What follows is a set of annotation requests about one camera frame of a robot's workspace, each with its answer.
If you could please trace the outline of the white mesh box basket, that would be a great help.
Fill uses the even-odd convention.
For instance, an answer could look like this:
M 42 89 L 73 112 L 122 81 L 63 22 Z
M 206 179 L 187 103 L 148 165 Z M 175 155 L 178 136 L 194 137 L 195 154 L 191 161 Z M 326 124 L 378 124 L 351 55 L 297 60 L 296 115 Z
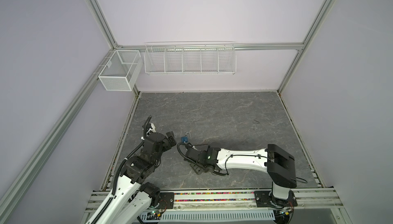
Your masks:
M 140 51 L 114 50 L 98 77 L 106 91 L 133 91 L 142 66 Z

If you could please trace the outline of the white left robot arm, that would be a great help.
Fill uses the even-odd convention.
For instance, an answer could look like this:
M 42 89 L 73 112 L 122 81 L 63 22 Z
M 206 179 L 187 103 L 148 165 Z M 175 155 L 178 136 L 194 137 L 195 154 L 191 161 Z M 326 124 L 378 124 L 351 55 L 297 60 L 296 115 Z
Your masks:
M 172 131 L 145 134 L 138 155 L 129 155 L 115 174 L 112 189 L 87 220 L 88 224 L 131 224 L 149 207 L 159 204 L 160 188 L 145 182 L 159 166 L 161 156 L 176 145 Z

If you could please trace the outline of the blue padlock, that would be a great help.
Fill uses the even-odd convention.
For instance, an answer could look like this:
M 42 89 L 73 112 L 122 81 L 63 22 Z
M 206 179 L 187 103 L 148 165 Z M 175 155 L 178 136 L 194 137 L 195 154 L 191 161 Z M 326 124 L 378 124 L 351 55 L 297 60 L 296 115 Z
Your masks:
M 190 145 L 189 137 L 190 137 L 190 132 L 189 131 L 185 132 L 185 135 L 181 137 L 181 143 Z

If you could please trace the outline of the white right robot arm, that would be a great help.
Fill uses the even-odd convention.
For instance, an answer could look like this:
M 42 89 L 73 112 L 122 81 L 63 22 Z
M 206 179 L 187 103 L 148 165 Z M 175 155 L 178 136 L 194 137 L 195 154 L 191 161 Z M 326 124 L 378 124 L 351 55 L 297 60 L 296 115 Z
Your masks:
M 256 202 L 262 207 L 276 210 L 298 206 L 292 191 L 297 187 L 295 158 L 278 145 L 266 149 L 235 151 L 208 146 L 198 150 L 190 143 L 179 143 L 177 150 L 196 174 L 212 173 L 228 176 L 230 169 L 255 170 L 267 173 L 272 189 L 265 195 L 258 193 Z

